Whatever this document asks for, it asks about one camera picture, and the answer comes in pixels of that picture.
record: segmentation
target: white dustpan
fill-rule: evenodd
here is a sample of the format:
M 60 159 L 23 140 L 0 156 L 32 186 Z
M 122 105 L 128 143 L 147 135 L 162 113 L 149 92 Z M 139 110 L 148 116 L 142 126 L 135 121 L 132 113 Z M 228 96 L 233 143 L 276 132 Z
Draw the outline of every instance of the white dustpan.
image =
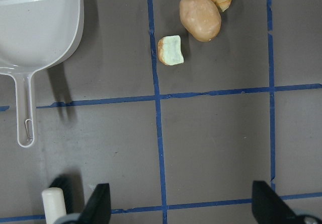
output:
M 34 73 L 69 58 L 83 25 L 83 0 L 0 0 L 0 74 L 16 83 L 20 146 L 37 137 Z

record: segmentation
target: brush handle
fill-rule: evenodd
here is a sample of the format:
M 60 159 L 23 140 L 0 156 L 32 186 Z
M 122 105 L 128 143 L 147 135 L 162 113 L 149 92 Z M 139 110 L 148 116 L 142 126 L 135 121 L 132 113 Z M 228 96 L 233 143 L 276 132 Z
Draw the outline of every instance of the brush handle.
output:
M 45 209 L 46 223 L 53 224 L 58 218 L 66 215 L 62 189 L 52 187 L 41 193 Z

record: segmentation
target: gray floor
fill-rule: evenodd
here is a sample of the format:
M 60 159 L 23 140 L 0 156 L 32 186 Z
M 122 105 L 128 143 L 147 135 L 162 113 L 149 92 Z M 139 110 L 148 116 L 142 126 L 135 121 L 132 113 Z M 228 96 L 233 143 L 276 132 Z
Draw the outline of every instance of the gray floor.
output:
M 29 149 L 16 140 L 14 81 L 0 76 L 0 222 L 43 224 L 27 219 L 43 218 L 40 193 L 63 173 L 79 211 L 111 184 L 112 224 L 256 223 L 253 180 L 322 216 L 322 0 L 272 0 L 269 32 L 267 0 L 233 0 L 209 43 L 181 25 L 180 0 L 153 0 L 156 42 L 179 34 L 185 58 L 156 71 L 148 0 L 84 1 L 79 48 L 35 75 Z

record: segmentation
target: blue tape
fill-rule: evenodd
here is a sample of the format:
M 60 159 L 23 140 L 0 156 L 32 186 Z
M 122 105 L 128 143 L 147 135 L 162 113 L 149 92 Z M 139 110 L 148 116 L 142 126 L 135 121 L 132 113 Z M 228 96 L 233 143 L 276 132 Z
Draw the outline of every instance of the blue tape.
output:
M 0 223 L 13 222 L 13 221 L 24 221 L 24 220 L 42 220 L 45 219 L 45 215 L 27 215 L 27 216 L 16 216 L 0 218 Z
M 155 110 L 156 110 L 156 133 L 157 145 L 159 154 L 159 168 L 160 168 L 160 184 L 161 184 L 161 200 L 163 212 L 163 224 L 168 223 L 168 209 L 167 209 L 167 190 L 166 190 L 166 171 L 164 159 L 164 147 L 162 137 L 162 123 L 161 123 L 161 103 L 160 103 L 160 89 L 156 70 L 156 46 L 154 37 L 154 15 L 153 15 L 153 0 L 147 0 L 148 20 L 149 20 L 149 35 L 152 61 L 153 85 L 155 94 Z
M 252 199 L 222 200 L 222 201 L 212 201 L 212 202 L 201 202 L 201 203 L 169 205 L 168 208 L 169 208 L 169 210 L 174 210 L 174 209 L 186 209 L 186 208 L 199 208 L 199 207 L 221 206 L 221 205 L 249 204 L 251 202 L 252 202 Z
M 269 86 L 274 87 L 274 51 L 273 36 L 268 33 L 268 64 L 269 64 Z
M 274 92 L 270 93 L 270 142 L 271 142 L 271 187 L 275 191 L 276 185 L 275 185 L 275 155 L 276 155 L 276 149 L 275 149 L 275 94 Z
M 261 93 L 261 92 L 269 92 L 270 88 L 268 87 L 259 87 L 259 88 L 244 88 L 244 89 L 234 89 L 234 90 L 219 90 L 219 91 L 210 91 L 203 93 L 195 93 L 195 92 L 187 92 L 187 93 L 174 93 L 161 95 L 161 99 L 169 99 L 169 98 L 188 98 L 188 97 L 196 97 L 196 96 L 223 96 L 223 95 L 233 95 L 233 94 L 248 94 L 248 93 Z
M 0 112 L 5 112 L 9 109 L 9 106 L 0 107 Z
M 320 89 L 320 88 L 322 88 L 322 84 L 281 86 L 281 87 L 275 87 L 275 92 L 311 90 L 311 89 Z
M 273 36 L 270 31 L 273 30 L 272 0 L 266 0 L 267 6 L 267 37 L 268 37 L 268 64 L 269 64 L 269 86 L 270 86 L 270 142 L 271 142 L 271 187 L 275 191 L 275 82 L 274 82 L 274 51 Z
M 75 106 L 86 106 L 86 105 L 101 105 L 111 103 L 123 103 L 123 102 L 142 102 L 142 101 L 154 101 L 154 96 L 142 96 L 142 97 L 123 97 L 123 98 L 110 98 L 110 99 L 99 99 L 99 100 L 80 100 L 72 101 L 70 103 L 54 102 L 49 106 L 40 106 L 37 108 L 53 108 L 53 107 L 75 107 Z
M 266 0 L 267 7 L 267 29 L 273 30 L 273 16 L 272 16 L 272 0 Z
M 322 192 L 296 194 L 296 195 L 283 195 L 280 197 L 283 200 L 317 198 L 317 197 L 322 197 Z M 200 207 L 211 207 L 211 206 L 240 205 L 240 204 L 250 204 L 251 202 L 252 202 L 252 199 L 209 201 L 209 202 L 169 205 L 169 206 L 167 206 L 167 209 L 168 210 L 176 210 L 176 209 L 200 208 Z M 111 213 L 112 214 L 123 214 L 123 213 L 135 213 L 135 212 L 162 211 L 163 208 L 164 208 L 163 206 L 147 206 L 147 207 L 132 208 L 132 209 L 128 209 L 128 210 L 113 209 L 111 211 Z M 0 223 L 13 222 L 13 221 L 25 221 L 25 220 L 40 220 L 40 219 L 45 219 L 45 216 L 44 215 L 28 215 L 28 216 L 6 217 L 6 218 L 0 218 Z
M 147 212 L 147 211 L 160 211 L 162 210 L 162 206 L 149 206 L 149 207 L 138 207 L 132 208 L 128 210 L 124 209 L 114 209 L 111 211 L 112 214 L 123 214 L 123 213 L 135 213 L 135 212 Z
M 322 197 L 322 192 L 281 196 L 283 200 L 297 200 L 297 199 L 317 198 L 317 197 Z

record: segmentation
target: floor tile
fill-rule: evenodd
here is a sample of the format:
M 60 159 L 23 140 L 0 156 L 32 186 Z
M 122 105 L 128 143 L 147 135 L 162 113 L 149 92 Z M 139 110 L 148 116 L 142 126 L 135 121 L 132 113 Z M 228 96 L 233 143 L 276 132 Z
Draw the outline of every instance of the floor tile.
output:
M 269 94 L 162 101 L 168 204 L 251 197 L 270 178 Z
M 169 224 L 256 224 L 250 204 L 170 210 Z
M 73 179 L 76 211 L 99 183 L 110 183 L 112 208 L 161 204 L 154 102 L 37 109 L 37 114 L 38 142 L 24 149 L 17 144 L 15 112 L 0 112 L 6 123 L 0 127 L 0 171 L 10 176 L 0 183 L 0 198 L 7 203 L 1 216 L 43 213 L 40 192 L 60 174 Z
M 160 205 L 154 102 L 69 110 L 69 120 L 58 109 L 39 111 L 48 178 L 81 176 L 85 200 L 97 184 L 110 183 L 113 209 Z
M 180 35 L 185 63 L 158 61 L 160 91 L 206 92 L 268 85 L 266 0 L 233 0 L 211 42 L 187 33 L 179 17 L 180 0 L 153 0 L 155 39 Z
M 0 94 L 0 106 L 16 107 L 16 89 L 13 78 L 0 74 Z
M 322 90 L 277 92 L 276 190 L 321 192 Z
M 37 215 L 42 210 L 41 191 L 47 187 L 41 149 L 17 143 L 16 112 L 0 112 L 0 217 Z
M 162 224 L 162 212 L 138 212 L 127 214 L 113 214 L 110 224 Z
M 322 198 L 286 200 L 286 204 L 298 215 L 310 214 L 322 218 Z
M 272 0 L 276 85 L 315 84 L 322 76 L 322 0 Z

